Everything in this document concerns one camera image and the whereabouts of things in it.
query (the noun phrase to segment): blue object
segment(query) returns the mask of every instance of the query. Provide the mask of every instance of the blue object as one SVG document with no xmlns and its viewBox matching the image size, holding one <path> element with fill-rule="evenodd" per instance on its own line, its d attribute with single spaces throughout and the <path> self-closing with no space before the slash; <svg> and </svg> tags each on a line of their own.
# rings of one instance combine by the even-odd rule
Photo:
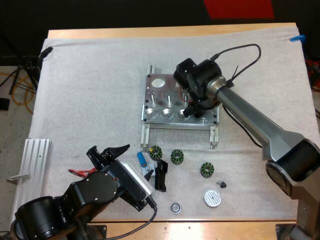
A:
<svg viewBox="0 0 320 240">
<path fill-rule="evenodd" d="M 305 43 L 306 41 L 306 36 L 305 35 L 299 35 L 299 36 L 294 36 L 292 38 L 290 38 L 290 42 L 295 42 L 295 41 L 298 41 L 300 40 L 302 44 Z"/>
<path fill-rule="evenodd" d="M 144 157 L 144 155 L 142 154 L 142 152 L 138 152 L 137 154 L 136 154 L 136 156 L 138 157 L 138 159 L 139 159 L 139 163 L 140 163 L 140 165 L 141 165 L 141 167 L 146 167 L 147 166 L 147 162 L 146 162 L 146 160 L 145 160 L 145 157 Z"/>
</svg>

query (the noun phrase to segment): wooden table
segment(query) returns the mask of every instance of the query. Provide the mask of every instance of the wooden table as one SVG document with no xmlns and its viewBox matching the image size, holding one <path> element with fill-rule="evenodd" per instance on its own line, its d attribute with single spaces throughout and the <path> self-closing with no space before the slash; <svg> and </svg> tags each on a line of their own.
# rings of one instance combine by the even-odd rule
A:
<svg viewBox="0 0 320 240">
<path fill-rule="evenodd" d="M 140 28 L 102 28 L 102 29 L 69 29 L 50 30 L 49 39 L 99 39 L 99 38 L 134 38 L 134 37 L 182 37 L 203 36 L 214 34 L 228 34 L 250 30 L 295 27 L 295 23 L 258 23 L 233 25 L 206 25 L 206 26 L 177 26 L 177 27 L 140 27 Z M 146 228 L 134 233 L 125 239 L 153 239 L 153 240 L 276 240 L 276 224 L 293 223 L 286 221 L 266 220 L 238 220 L 238 221 L 154 221 Z M 127 233 L 141 222 L 106 220 L 107 236 L 114 237 Z"/>
</svg>

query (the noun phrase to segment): cable connector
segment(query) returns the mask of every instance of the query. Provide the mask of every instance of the cable connector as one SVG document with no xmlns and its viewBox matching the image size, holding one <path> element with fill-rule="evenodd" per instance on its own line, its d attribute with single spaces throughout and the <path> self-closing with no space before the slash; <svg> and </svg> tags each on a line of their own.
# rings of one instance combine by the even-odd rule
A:
<svg viewBox="0 0 320 240">
<path fill-rule="evenodd" d="M 229 79 L 226 81 L 225 85 L 228 87 L 228 88 L 232 88 L 234 87 L 234 83 L 232 82 L 232 79 Z"/>
<path fill-rule="evenodd" d="M 213 55 L 212 57 L 210 57 L 211 61 L 215 61 L 218 57 L 220 56 L 219 53 L 216 53 L 215 55 Z"/>
<path fill-rule="evenodd" d="M 149 195 L 148 197 L 146 197 L 145 200 L 152 209 L 155 209 L 157 207 L 157 204 L 155 200 L 152 198 L 152 195 Z"/>
</svg>

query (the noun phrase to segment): robotic arm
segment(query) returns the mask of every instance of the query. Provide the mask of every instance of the robotic arm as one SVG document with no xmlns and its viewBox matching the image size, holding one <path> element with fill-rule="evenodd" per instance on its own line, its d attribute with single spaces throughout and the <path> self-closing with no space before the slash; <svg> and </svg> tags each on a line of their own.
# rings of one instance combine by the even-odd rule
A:
<svg viewBox="0 0 320 240">
<path fill-rule="evenodd" d="M 261 143 L 269 177 L 291 199 L 298 199 L 296 225 L 285 227 L 279 239 L 320 239 L 319 148 L 300 133 L 283 130 L 232 91 L 232 81 L 226 81 L 214 59 L 196 65 L 188 58 L 176 67 L 176 81 L 193 99 L 183 114 L 200 117 L 222 104 Z"/>
</svg>

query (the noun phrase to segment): white cloth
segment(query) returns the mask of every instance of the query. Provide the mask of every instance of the white cloth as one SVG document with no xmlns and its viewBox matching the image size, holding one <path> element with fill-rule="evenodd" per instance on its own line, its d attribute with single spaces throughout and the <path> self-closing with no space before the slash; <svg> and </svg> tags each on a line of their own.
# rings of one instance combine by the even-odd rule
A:
<svg viewBox="0 0 320 240">
<path fill-rule="evenodd" d="M 97 145 L 130 144 L 119 159 L 141 172 L 141 110 L 148 64 L 156 73 L 172 74 L 186 58 L 196 63 L 224 49 L 256 43 L 262 56 L 235 81 L 233 90 L 288 131 L 302 133 L 320 144 L 315 111 L 302 46 L 290 42 L 296 27 L 255 30 L 233 34 L 173 38 L 46 39 L 43 49 L 53 51 L 44 59 L 30 130 L 30 138 L 49 138 L 46 195 L 59 196 L 80 180 L 67 169 L 93 167 L 86 152 Z M 254 47 L 230 51 L 217 63 L 230 78 L 253 61 Z M 156 219 L 292 219 L 297 202 L 287 197 L 267 176 L 261 149 L 220 109 L 219 143 L 209 150 L 209 131 L 151 129 L 150 144 L 162 148 L 168 162 L 167 192 L 156 191 Z M 184 161 L 170 161 L 173 149 L 181 149 Z M 211 178 L 200 175 L 203 162 L 213 163 Z M 216 182 L 225 181 L 221 189 Z M 208 190 L 218 190 L 222 202 L 209 208 Z M 170 211 L 172 203 L 181 212 Z M 98 219 L 148 219 L 152 210 L 137 212 L 116 200 Z"/>
</svg>

